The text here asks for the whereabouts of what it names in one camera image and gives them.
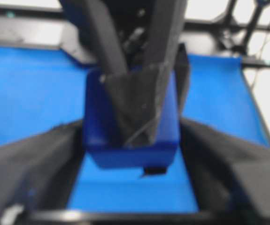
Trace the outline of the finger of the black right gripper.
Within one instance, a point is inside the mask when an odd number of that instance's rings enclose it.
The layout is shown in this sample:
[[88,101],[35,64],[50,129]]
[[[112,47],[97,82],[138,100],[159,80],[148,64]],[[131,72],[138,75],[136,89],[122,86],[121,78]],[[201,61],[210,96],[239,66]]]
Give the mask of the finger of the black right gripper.
[[123,144],[153,144],[167,89],[167,65],[137,64],[129,70],[101,70]]

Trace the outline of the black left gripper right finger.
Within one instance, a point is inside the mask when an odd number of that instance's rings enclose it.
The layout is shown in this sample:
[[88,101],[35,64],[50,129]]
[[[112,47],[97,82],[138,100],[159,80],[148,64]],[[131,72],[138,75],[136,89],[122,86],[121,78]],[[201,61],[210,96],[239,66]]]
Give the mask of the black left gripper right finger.
[[181,151],[202,210],[270,225],[270,149],[193,120],[180,120]]

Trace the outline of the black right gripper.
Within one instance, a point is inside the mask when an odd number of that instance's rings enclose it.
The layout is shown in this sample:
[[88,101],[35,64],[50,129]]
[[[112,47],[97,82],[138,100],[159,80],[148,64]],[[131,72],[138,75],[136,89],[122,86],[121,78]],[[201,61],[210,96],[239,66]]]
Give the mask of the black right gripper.
[[174,65],[179,122],[190,83],[187,49],[179,44],[185,0],[62,0],[60,4],[103,70]]

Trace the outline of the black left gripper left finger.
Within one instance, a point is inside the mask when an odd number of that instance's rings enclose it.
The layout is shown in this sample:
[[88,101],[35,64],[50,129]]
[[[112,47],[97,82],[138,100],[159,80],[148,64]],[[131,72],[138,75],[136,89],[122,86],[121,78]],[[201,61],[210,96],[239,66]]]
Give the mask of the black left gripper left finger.
[[14,205],[65,208],[83,155],[81,120],[0,146],[0,218]]

